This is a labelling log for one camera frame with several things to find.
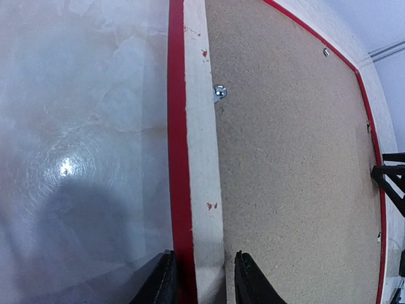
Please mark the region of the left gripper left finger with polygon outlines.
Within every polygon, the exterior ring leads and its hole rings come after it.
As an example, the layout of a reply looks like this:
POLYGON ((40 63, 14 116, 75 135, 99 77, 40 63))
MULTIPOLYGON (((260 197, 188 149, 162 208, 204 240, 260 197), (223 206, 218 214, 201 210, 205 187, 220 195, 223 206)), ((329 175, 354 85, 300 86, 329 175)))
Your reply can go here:
POLYGON ((177 256, 173 250, 164 252, 130 304, 177 303, 177 256))

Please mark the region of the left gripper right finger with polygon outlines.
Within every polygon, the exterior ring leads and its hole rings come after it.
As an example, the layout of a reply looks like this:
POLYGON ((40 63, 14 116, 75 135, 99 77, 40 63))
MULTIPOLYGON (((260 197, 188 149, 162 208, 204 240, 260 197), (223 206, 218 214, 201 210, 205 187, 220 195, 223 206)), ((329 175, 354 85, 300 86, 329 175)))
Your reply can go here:
POLYGON ((236 253, 234 284, 238 304, 286 304, 248 253, 236 253))

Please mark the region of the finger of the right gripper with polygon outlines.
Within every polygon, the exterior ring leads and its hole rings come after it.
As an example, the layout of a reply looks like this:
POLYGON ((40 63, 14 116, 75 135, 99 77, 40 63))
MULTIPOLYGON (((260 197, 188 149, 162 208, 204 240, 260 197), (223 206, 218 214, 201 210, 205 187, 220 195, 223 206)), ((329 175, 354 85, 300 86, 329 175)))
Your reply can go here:
POLYGON ((371 178, 383 189, 393 202, 399 213, 404 217, 404 152, 386 153, 382 155, 383 161, 396 162, 397 165, 375 165, 371 171, 371 178))

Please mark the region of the wooden red photo frame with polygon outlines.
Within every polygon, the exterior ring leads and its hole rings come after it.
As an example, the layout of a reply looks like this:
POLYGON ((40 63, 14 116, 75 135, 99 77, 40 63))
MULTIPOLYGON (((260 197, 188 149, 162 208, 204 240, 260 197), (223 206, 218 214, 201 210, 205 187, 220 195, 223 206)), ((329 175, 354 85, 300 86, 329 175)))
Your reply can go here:
MULTIPOLYGON (((325 1, 268 1, 320 40, 355 74, 377 161, 397 151, 392 119, 374 64, 325 1)), ((173 244, 180 302, 225 294, 218 143, 204 1, 171 1, 168 22, 168 150, 173 244)))

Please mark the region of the brown backing board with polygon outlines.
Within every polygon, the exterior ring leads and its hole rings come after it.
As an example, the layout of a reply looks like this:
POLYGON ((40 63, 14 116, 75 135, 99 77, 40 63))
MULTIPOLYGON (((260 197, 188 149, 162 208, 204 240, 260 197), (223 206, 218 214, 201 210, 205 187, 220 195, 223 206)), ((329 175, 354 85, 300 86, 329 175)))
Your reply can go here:
POLYGON ((380 198, 354 72, 263 1, 207 1, 227 301, 249 253, 288 303, 374 303, 380 198))

